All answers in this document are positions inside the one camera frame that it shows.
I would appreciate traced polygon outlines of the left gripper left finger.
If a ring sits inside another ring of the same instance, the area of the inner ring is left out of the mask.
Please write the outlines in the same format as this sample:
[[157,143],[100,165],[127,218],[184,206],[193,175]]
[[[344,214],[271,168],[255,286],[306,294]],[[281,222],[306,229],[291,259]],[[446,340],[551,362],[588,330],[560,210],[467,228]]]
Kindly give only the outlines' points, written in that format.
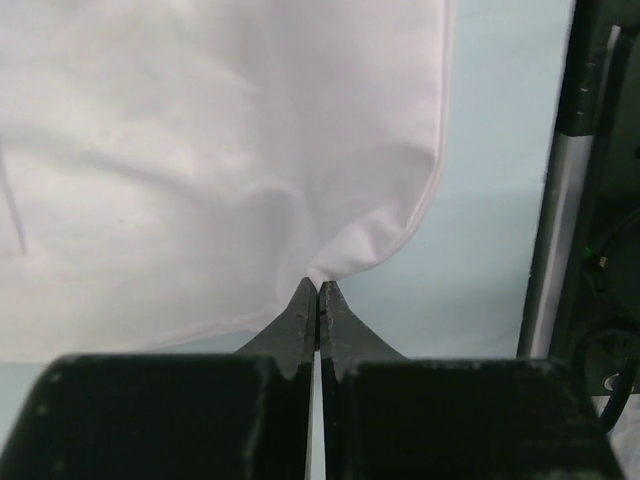
[[318,293],[231,354],[78,354],[38,377],[5,479],[305,479]]

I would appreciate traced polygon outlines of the white long sleeve shirt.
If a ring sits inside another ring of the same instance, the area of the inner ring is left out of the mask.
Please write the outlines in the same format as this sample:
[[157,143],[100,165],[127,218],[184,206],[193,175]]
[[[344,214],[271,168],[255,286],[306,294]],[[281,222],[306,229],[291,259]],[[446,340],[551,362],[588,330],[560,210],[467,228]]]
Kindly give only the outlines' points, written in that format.
[[5,1],[1,358],[263,326],[442,169],[452,1]]

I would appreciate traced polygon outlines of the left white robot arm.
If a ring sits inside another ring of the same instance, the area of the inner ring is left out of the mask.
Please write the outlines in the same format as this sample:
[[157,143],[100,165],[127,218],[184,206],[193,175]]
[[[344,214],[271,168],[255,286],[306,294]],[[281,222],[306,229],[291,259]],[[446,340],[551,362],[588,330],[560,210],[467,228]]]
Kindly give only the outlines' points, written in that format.
[[512,360],[410,359],[338,282],[447,149],[451,1],[5,1],[5,479],[634,479],[639,5],[578,1]]

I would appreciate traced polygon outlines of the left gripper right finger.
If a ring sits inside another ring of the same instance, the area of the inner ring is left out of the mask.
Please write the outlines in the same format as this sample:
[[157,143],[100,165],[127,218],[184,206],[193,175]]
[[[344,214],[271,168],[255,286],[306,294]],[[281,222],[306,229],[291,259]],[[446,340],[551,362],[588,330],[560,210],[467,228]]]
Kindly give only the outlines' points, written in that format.
[[402,356],[349,308],[318,300],[330,479],[620,479],[584,387],[547,360]]

